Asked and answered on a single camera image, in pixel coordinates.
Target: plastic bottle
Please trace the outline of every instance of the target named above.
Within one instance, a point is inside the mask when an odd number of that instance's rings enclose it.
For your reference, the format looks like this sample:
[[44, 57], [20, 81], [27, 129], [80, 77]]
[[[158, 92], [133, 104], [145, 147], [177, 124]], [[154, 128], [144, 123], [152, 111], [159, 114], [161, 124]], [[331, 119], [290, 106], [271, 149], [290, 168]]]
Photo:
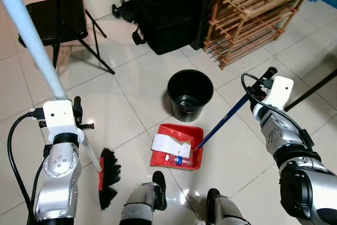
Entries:
[[166, 155], [165, 161], [169, 161], [172, 164], [191, 167], [193, 165], [192, 159], [183, 158], [182, 156], [177, 155]]

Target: wooden shelf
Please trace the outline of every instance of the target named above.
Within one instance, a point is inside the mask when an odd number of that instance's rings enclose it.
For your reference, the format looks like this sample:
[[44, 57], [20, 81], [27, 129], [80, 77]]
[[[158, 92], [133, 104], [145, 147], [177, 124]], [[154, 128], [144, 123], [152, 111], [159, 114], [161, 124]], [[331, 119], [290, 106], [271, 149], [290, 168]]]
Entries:
[[223, 68], [277, 40], [302, 3], [303, 0], [216, 0], [204, 49], [209, 49]]

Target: red dustpan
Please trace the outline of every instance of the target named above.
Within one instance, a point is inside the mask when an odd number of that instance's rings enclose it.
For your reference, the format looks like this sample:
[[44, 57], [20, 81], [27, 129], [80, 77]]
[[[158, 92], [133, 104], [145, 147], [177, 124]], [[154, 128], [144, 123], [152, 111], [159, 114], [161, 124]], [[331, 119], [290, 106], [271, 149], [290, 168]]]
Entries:
[[[191, 150], [194, 150], [194, 148], [197, 147], [204, 138], [204, 131], [202, 128], [174, 124], [161, 124], [158, 134], [166, 134], [176, 138], [179, 141], [189, 141], [192, 146]], [[167, 153], [153, 151], [150, 165], [184, 170], [198, 170], [201, 166], [202, 151], [203, 148], [193, 151], [193, 165], [191, 167], [172, 164], [171, 162], [165, 161]]]

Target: black chair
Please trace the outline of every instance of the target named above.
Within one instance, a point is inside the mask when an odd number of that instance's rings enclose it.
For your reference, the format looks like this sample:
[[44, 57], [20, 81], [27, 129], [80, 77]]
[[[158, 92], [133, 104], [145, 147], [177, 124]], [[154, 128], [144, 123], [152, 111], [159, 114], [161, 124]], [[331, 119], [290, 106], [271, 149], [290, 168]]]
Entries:
[[[78, 40], [111, 74], [115, 74], [100, 57], [95, 27], [98, 28], [105, 38], [106, 35], [90, 13], [84, 8], [83, 0], [45, 0], [28, 4], [26, 7], [43, 45], [51, 45], [53, 47], [53, 65], [55, 68], [60, 51], [60, 44]], [[92, 21], [97, 52], [93, 51], [89, 45], [83, 41], [83, 39], [88, 36], [85, 14], [88, 15]], [[25, 47], [20, 35], [18, 36], [18, 40]]]

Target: white floor tile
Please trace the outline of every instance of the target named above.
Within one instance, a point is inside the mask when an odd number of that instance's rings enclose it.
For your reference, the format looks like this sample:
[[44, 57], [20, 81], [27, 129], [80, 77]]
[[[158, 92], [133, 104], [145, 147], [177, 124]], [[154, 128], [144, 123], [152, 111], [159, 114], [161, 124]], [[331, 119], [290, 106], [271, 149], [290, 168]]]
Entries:
[[[310, 87], [337, 69], [337, 21], [315, 31], [295, 45], [276, 55], [284, 65]], [[332, 106], [337, 107], [336, 79], [318, 90]]]
[[[271, 58], [269, 61], [266, 61], [263, 64], [249, 70], [248, 73], [260, 77], [270, 66], [277, 68], [279, 71], [277, 75], [288, 77], [294, 80], [294, 87], [289, 103], [296, 100], [300, 95], [304, 94], [310, 88], [275, 58]], [[245, 80], [247, 80], [247, 84], [252, 84], [248, 78]], [[219, 93], [231, 106], [234, 106], [244, 95], [240, 77], [221, 87], [219, 89]], [[331, 119], [331, 117], [333, 117], [336, 113], [337, 111], [328, 103], [326, 103], [324, 99], [319, 97], [317, 94], [312, 94], [312, 96], [308, 97], [306, 100], [295, 106], [287, 114], [293, 120], [295, 120], [297, 124], [299, 124], [302, 128], [307, 129], [307, 131], [311, 134], [323, 126], [327, 121], [329, 121], [329, 119]], [[259, 122], [252, 115], [250, 104], [247, 103], [245, 106], [243, 106], [237, 112], [237, 114], [264, 142], [265, 139], [261, 133], [261, 127]]]
[[98, 200], [98, 175], [90, 164], [83, 169], [78, 187], [80, 196], [77, 205], [75, 224], [106, 224], [117, 225], [120, 222], [123, 205], [131, 193], [143, 182], [152, 180], [152, 174], [160, 170], [166, 181], [167, 209], [155, 211], [154, 224], [196, 224], [198, 219], [191, 210], [182, 191], [171, 173], [165, 168], [150, 167], [151, 140], [143, 133], [125, 145], [115, 150], [118, 164], [121, 168], [121, 181], [115, 185], [117, 196], [105, 210], [100, 210]]
[[28, 217], [27, 206], [25, 203], [20, 204], [11, 211], [0, 216], [1, 224], [26, 224]]
[[313, 135], [313, 150], [321, 156], [323, 164], [337, 174], [337, 116], [318, 129]]
[[7, 10], [3, 6], [2, 1], [0, 1], [0, 60], [16, 54], [16, 48], [11, 37], [8, 19]]
[[[105, 73], [68, 92], [71, 100], [82, 99], [83, 123], [94, 123], [95, 129], [85, 130], [97, 156], [103, 147], [115, 149], [145, 129], [131, 108], [115, 78]], [[80, 147], [82, 166], [91, 162]]]
[[0, 61], [0, 121], [32, 106], [17, 55]]
[[219, 62], [211, 54], [205, 54], [202, 49], [195, 51], [190, 46], [185, 46], [181, 50], [199, 71], [212, 80], [216, 89], [271, 57], [267, 50], [260, 48], [226, 66], [222, 71]]
[[[182, 123], [170, 117], [163, 123], [199, 126], [204, 129], [206, 136], [228, 109], [228, 104], [215, 93], [195, 122]], [[151, 138], [158, 128], [159, 124], [148, 130]], [[272, 163], [263, 143], [235, 115], [205, 144], [199, 170], [170, 170], [193, 210], [203, 219], [206, 216], [206, 195], [210, 188], [218, 188], [232, 196]]]
[[277, 53], [311, 34], [316, 29], [317, 27], [307, 21], [305, 18], [301, 17], [300, 15], [295, 15], [289, 26], [286, 28], [285, 33], [282, 34], [277, 41], [269, 42], [264, 46], [264, 48], [272, 55], [276, 55]]
[[[112, 67], [118, 67], [151, 51], [147, 44], [136, 45], [133, 42], [132, 33], [137, 29], [136, 24], [109, 16], [101, 19], [98, 25], [107, 36], [104, 38], [95, 28], [100, 53]], [[95, 41], [92, 29], [90, 31], [91, 39]]]
[[317, 93], [337, 109], [337, 77], [320, 88]]
[[[23, 114], [24, 113], [20, 113], [0, 123], [0, 196], [2, 199], [0, 202], [0, 214], [24, 201], [7, 155], [7, 138], [9, 130], [17, 118]], [[12, 151], [14, 161], [26, 186], [29, 197], [32, 194], [35, 173], [43, 161], [43, 147], [44, 140], [40, 128], [38, 127], [38, 122], [31, 119], [24, 119], [14, 132], [12, 138]]]
[[279, 178], [275, 165], [231, 198], [251, 224], [300, 225], [280, 204]]
[[[92, 45], [87, 37], [86, 42]], [[45, 47], [52, 58], [53, 48]], [[52, 98], [54, 95], [38, 70], [33, 57], [28, 50], [19, 54], [27, 80], [28, 88], [34, 104]], [[66, 90], [75, 87], [105, 72], [101, 63], [79, 42], [73, 41], [61, 44], [57, 61], [57, 72]]]
[[164, 55], [149, 52], [115, 69], [116, 79], [146, 129], [171, 115], [167, 83], [184, 69], [194, 66], [179, 50]]
[[302, 79], [318, 67], [334, 62], [337, 57], [337, 39], [328, 28], [321, 28], [275, 57]]
[[317, 27], [323, 27], [337, 18], [337, 9], [321, 0], [305, 0], [298, 13]]

